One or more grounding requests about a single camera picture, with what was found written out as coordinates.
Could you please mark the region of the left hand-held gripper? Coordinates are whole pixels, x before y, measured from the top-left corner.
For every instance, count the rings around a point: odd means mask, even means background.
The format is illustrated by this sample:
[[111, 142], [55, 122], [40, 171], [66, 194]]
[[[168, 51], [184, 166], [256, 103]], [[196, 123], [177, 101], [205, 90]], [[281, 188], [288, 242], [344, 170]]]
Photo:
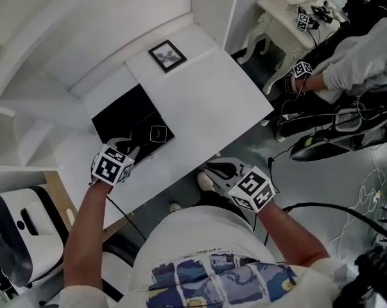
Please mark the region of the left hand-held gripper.
[[116, 150], [119, 144], [128, 141], [131, 139], [118, 137], [112, 138], [107, 144], [102, 145], [101, 151], [92, 161], [92, 180], [97, 179], [108, 185], [117, 185], [127, 179], [133, 165], [136, 166], [141, 161], [139, 158], [140, 146], [136, 146], [128, 156]]

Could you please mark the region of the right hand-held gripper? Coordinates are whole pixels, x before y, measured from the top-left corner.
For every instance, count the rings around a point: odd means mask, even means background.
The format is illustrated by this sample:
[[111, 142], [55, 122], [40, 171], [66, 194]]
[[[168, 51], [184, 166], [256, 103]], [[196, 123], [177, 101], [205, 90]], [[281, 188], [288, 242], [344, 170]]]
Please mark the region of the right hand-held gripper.
[[238, 158], [215, 158], [206, 163], [205, 173], [237, 207], [259, 212], [275, 196], [273, 184], [265, 173], [254, 166], [235, 184], [233, 178], [222, 178], [223, 175], [214, 172], [241, 172], [244, 167], [245, 163]]

